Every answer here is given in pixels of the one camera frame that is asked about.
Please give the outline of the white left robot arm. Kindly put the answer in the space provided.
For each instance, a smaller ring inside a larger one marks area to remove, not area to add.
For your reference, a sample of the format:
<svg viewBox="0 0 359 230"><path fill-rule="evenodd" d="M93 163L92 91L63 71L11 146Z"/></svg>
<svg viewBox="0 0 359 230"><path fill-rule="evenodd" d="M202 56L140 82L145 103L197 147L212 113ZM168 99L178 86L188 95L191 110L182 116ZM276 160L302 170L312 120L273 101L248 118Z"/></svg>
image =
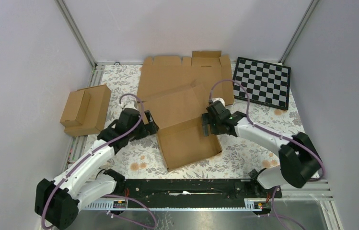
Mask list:
<svg viewBox="0 0 359 230"><path fill-rule="evenodd" d="M158 130L150 111L123 109L119 118L101 131L89 150L70 168L52 180L42 179L37 184L35 213L44 222L64 230L93 201L108 194L125 195L125 177L114 170L101 172L92 182L88 180L129 142L156 134Z"/></svg>

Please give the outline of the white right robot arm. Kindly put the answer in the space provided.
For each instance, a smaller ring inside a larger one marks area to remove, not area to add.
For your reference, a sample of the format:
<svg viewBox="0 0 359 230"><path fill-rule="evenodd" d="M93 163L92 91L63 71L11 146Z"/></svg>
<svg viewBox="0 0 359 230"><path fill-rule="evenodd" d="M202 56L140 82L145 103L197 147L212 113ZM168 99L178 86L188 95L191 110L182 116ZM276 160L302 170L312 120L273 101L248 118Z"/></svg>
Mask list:
<svg viewBox="0 0 359 230"><path fill-rule="evenodd" d="M201 115L205 136L230 135L252 141L276 154L279 166L252 172L251 191L257 197L264 197L271 188L289 184L302 188L324 165L308 135L283 134L254 123L247 114L231 113L220 101L211 101L206 113Z"/></svg>

